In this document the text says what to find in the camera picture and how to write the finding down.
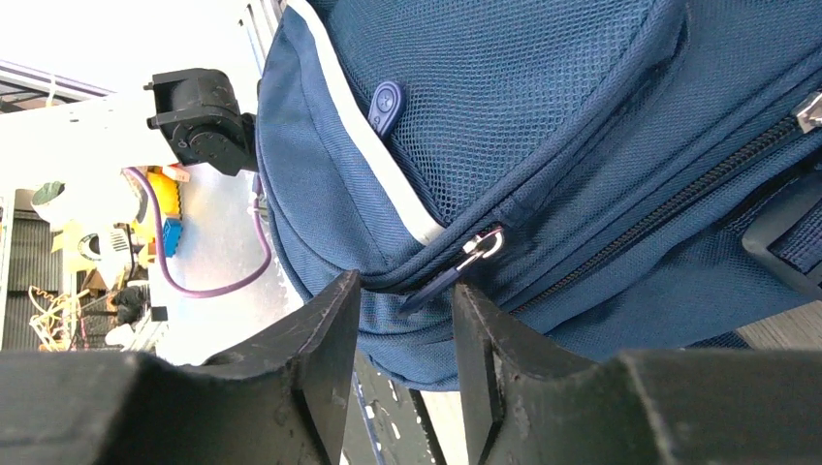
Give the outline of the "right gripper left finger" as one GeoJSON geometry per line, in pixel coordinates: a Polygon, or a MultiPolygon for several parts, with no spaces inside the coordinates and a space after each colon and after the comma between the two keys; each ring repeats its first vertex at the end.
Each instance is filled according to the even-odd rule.
{"type": "Polygon", "coordinates": [[[5,464],[335,464],[361,305],[346,271],[200,366],[143,352],[1,355],[5,464]]]}

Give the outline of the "navy blue student backpack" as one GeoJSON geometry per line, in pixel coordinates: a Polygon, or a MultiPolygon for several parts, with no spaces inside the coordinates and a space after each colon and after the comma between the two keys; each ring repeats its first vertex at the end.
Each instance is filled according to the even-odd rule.
{"type": "Polygon", "coordinates": [[[358,345],[458,386],[453,271],[583,357],[821,296],[817,1],[291,1],[260,85],[274,247],[358,345]]]}

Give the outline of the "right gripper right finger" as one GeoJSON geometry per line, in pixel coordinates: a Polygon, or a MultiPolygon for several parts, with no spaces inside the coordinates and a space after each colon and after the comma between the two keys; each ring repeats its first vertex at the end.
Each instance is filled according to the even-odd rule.
{"type": "Polygon", "coordinates": [[[575,355],[471,285],[453,296],[473,464],[817,464],[821,355],[575,355]]]}

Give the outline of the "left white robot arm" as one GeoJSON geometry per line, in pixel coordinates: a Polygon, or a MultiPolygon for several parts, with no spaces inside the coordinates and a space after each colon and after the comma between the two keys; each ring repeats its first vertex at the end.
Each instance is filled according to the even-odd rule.
{"type": "Polygon", "coordinates": [[[4,62],[9,85],[59,92],[56,106],[1,116],[1,180],[16,186],[130,167],[207,164],[236,176],[257,168],[254,116],[241,111],[229,77],[192,68],[107,94],[4,62]]]}

